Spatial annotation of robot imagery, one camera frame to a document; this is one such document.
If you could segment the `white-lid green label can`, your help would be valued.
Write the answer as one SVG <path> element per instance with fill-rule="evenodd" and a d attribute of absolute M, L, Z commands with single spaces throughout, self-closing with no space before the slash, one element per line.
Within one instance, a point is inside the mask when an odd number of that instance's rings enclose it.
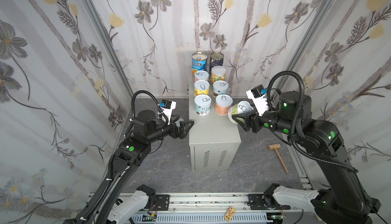
<path fill-rule="evenodd" d="M 233 119 L 233 115 L 244 114 L 247 112 L 252 112 L 253 110 L 254 108 L 248 101 L 240 101 L 228 110 L 228 117 L 232 123 L 238 125 L 238 123 Z"/>

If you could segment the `white-lid teal can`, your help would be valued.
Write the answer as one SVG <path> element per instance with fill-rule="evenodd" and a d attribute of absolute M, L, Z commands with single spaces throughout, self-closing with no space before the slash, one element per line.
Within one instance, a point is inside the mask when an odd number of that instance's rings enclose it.
<path fill-rule="evenodd" d="M 197 115 L 206 116 L 210 108 L 211 98 L 208 95 L 200 94 L 194 98 L 194 111 Z"/>

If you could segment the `white-lid grey can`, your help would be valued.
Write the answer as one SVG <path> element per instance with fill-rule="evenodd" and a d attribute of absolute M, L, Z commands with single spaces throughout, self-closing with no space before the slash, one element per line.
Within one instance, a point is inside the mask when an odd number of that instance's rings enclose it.
<path fill-rule="evenodd" d="M 213 96 L 217 97 L 221 94 L 228 94 L 229 84 L 225 81 L 215 81 L 213 84 Z"/>

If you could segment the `white-lid yellow can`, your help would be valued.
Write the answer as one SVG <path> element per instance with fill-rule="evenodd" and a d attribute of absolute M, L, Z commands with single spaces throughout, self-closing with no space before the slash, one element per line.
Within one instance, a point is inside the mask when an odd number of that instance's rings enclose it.
<path fill-rule="evenodd" d="M 209 94 L 209 88 L 210 88 L 210 83 L 208 81 L 204 80 L 198 80 L 194 83 L 194 95 L 208 95 Z"/>

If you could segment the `white-lid pink can front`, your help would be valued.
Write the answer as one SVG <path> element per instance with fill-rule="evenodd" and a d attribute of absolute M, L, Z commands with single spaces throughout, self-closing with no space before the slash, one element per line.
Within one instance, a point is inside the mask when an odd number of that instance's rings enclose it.
<path fill-rule="evenodd" d="M 194 81 L 208 81 L 209 80 L 209 73 L 204 70 L 197 70 L 194 73 Z"/>

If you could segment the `green orange label can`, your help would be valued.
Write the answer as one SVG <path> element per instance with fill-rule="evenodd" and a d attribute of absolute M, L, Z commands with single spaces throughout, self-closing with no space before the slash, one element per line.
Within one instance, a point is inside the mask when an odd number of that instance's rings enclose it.
<path fill-rule="evenodd" d="M 226 68 L 223 66 L 214 66 L 211 69 L 211 83 L 214 84 L 216 81 L 224 81 L 226 77 L 226 71 Z"/>

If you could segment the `dark can with gold lid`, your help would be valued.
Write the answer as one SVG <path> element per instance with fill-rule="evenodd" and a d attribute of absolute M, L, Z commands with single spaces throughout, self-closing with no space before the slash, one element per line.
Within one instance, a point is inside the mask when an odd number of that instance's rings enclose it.
<path fill-rule="evenodd" d="M 212 69 L 215 66 L 223 66 L 224 55 L 220 52 L 213 52 L 210 55 L 209 67 Z"/>

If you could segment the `blue label soup can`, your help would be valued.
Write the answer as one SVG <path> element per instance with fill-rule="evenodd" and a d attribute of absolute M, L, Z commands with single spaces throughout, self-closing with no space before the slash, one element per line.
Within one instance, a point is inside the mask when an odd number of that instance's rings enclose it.
<path fill-rule="evenodd" d="M 197 71 L 206 71 L 208 56 L 203 52 L 195 52 L 192 54 L 192 74 L 194 75 Z"/>

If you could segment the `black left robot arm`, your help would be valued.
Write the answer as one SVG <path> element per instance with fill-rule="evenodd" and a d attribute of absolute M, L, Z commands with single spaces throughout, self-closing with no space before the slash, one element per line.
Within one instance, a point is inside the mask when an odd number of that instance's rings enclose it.
<path fill-rule="evenodd" d="M 158 112 L 143 110 L 135 112 L 135 99 L 140 94 L 150 96 Z M 151 145 L 170 136 L 184 139 L 194 125 L 193 121 L 181 121 L 179 116 L 167 116 L 164 109 L 170 102 L 158 100 L 152 93 L 139 90 L 131 100 L 131 124 L 125 139 L 108 161 L 107 175 L 98 190 L 74 218 L 66 224 L 124 224 L 140 210 L 152 210 L 157 206 L 156 191 L 146 185 L 137 188 L 134 194 L 117 205 L 116 201 L 129 178 L 137 171 L 151 153 Z"/>

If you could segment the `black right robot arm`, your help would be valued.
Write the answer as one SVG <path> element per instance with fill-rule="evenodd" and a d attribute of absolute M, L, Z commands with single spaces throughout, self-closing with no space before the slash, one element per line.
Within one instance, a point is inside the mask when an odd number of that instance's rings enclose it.
<path fill-rule="evenodd" d="M 273 81 L 267 88 L 257 86 L 246 93 L 256 108 L 232 118 L 246 131 L 256 133 L 266 128 L 286 135 L 287 145 L 318 164 L 329 187 L 299 190 L 273 184 L 264 192 L 264 205 L 297 207 L 316 214 L 327 224 L 372 223 L 370 214 L 377 213 L 381 203 L 362 186 L 339 129 L 330 121 L 313 119 L 312 100 L 305 94 L 301 76 L 281 71 L 277 77 L 285 75 L 297 80 L 298 91 L 279 93 L 275 107 L 271 99 Z"/>

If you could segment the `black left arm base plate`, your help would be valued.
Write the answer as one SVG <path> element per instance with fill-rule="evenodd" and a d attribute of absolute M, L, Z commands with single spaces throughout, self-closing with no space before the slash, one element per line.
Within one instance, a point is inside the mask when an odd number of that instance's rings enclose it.
<path fill-rule="evenodd" d="M 170 195 L 169 194 L 157 194 L 155 196 L 155 204 L 153 206 L 153 211 L 168 211 L 170 204 Z"/>

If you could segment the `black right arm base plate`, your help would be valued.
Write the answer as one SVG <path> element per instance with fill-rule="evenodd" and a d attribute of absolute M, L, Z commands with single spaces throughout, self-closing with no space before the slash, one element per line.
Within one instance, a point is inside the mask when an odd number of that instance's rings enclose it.
<path fill-rule="evenodd" d="M 249 194 L 247 204 L 251 210 L 274 210 L 276 208 L 274 198 L 264 194 Z"/>

